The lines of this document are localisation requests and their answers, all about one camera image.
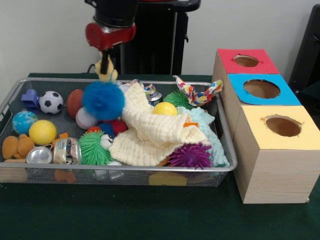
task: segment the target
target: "blue pom-pom ball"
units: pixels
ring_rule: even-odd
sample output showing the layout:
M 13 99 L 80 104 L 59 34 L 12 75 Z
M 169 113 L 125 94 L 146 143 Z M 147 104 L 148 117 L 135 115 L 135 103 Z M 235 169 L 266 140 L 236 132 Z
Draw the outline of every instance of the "blue pom-pom ball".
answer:
M 83 93 L 83 106 L 97 120 L 114 120 L 121 116 L 125 96 L 118 85 L 95 81 Z

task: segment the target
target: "metal basket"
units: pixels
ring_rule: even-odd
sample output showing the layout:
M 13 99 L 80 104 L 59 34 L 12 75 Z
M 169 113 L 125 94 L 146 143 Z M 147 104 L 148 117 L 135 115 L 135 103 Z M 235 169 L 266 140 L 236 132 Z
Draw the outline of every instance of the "metal basket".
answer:
M 13 116 L 25 108 L 20 101 L 22 94 L 28 89 L 34 89 L 38 94 L 45 91 L 56 91 L 64 100 L 74 89 L 85 89 L 91 79 L 63 79 L 63 78 L 25 78 L 18 81 L 0 105 L 0 143 L 7 136 L 15 135 L 12 130 Z M 144 81 L 145 84 L 154 84 L 163 97 L 178 90 L 175 82 Z M 197 91 L 203 92 L 211 84 L 207 82 L 189 82 Z M 217 187 L 227 172 L 237 166 L 237 158 L 229 134 L 225 113 L 219 95 L 207 106 L 209 114 L 215 116 L 211 129 L 220 139 L 229 167 L 210 167 L 202 169 L 186 167 L 163 166 L 102 166 L 102 165 L 63 165 L 63 164 L 28 164 L 28 163 L 3 163 L 0 156 L 0 181 L 10 183 L 31 184 L 94 184 L 94 185 L 151 185 L 151 186 L 202 186 Z M 68 132 L 70 137 L 80 138 L 85 131 L 80 129 L 76 122 L 69 118 L 66 108 L 57 115 L 37 113 L 39 119 L 53 122 L 58 135 Z M 57 182 L 55 171 L 72 175 L 73 180 Z

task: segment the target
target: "green spiky ball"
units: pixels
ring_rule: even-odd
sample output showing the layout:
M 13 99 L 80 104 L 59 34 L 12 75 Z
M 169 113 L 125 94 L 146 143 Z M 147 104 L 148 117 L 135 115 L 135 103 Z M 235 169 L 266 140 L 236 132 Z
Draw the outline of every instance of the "green spiky ball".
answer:
M 189 101 L 186 95 L 181 91 L 174 91 L 167 95 L 164 99 L 164 102 L 173 104 L 175 107 L 185 107 L 188 110 L 194 108 L 194 106 L 189 104 Z
M 82 164 L 108 165 L 113 161 L 110 152 L 100 145 L 102 131 L 85 133 L 80 139 Z

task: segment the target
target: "wooden box stack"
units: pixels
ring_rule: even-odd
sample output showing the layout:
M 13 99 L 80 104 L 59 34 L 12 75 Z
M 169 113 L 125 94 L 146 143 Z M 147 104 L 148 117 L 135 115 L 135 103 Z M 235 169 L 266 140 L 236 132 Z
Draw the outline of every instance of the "wooden box stack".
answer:
M 308 112 L 262 49 L 218 49 L 219 79 L 243 203 L 305 203 L 320 174 L 320 131 Z

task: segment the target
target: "light blue cloth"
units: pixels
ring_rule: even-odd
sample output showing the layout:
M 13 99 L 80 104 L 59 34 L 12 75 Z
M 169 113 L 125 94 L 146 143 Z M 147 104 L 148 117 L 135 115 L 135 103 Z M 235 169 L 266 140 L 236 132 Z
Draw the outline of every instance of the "light blue cloth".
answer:
M 224 148 L 217 135 L 211 130 L 209 124 L 215 120 L 214 116 L 206 113 L 201 107 L 193 108 L 191 110 L 186 109 L 183 106 L 178 106 L 177 111 L 179 114 L 188 113 L 193 122 L 199 123 L 199 129 L 205 134 L 211 143 L 211 149 L 207 152 L 210 153 L 209 160 L 214 167 L 229 167 Z

